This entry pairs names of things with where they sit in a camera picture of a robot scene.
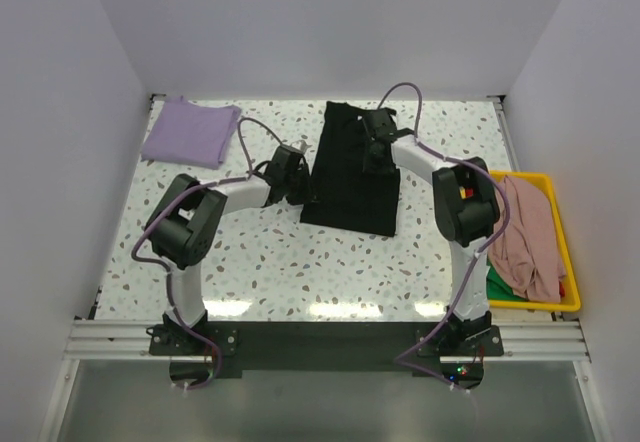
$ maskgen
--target black garment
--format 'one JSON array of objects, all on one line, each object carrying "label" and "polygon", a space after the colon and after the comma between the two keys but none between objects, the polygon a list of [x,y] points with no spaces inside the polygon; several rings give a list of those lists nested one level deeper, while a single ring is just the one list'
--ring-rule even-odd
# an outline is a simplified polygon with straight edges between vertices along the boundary
[{"label": "black garment", "polygon": [[393,237],[400,171],[362,173],[365,109],[327,102],[311,181],[318,202],[306,204],[300,222]]}]

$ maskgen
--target pink towel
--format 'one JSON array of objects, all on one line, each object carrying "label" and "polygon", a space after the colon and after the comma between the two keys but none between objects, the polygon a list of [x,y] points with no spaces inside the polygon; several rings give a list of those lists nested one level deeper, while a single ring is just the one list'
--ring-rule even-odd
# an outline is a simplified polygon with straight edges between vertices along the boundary
[{"label": "pink towel", "polygon": [[[500,182],[511,206],[511,222],[489,248],[489,259],[513,293],[536,302],[560,302],[559,283],[567,273],[558,253],[551,204],[524,179],[506,176]],[[502,225],[504,204],[496,194]]]}]

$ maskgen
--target black cloth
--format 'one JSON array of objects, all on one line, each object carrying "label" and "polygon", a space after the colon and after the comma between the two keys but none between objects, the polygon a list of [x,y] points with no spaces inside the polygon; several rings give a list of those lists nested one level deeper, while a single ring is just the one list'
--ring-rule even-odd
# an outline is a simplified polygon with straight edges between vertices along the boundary
[{"label": "black cloth", "polygon": [[318,201],[304,206],[300,222],[393,237],[400,171],[392,175],[362,172],[365,132],[357,117],[365,112],[327,102],[311,173]]}]

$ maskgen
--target gray floor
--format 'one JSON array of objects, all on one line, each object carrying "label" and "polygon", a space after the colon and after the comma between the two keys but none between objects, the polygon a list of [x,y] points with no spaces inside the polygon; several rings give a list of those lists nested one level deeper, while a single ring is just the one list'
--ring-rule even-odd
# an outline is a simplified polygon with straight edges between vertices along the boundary
[{"label": "gray floor", "polygon": [[84,363],[64,441],[591,441],[569,363],[494,363],[468,396],[408,373],[248,372],[185,398],[162,362]]}]

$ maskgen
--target green cloth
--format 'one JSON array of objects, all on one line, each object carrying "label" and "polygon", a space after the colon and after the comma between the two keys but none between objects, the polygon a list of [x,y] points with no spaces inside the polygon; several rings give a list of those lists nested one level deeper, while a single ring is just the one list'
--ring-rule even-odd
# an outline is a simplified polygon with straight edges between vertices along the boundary
[{"label": "green cloth", "polygon": [[498,275],[496,269],[493,268],[489,258],[487,257],[487,265],[489,266],[489,272],[487,272],[487,297],[489,300],[512,300],[517,302],[528,302],[527,299],[518,297],[513,293],[513,289],[502,280],[502,277]]}]

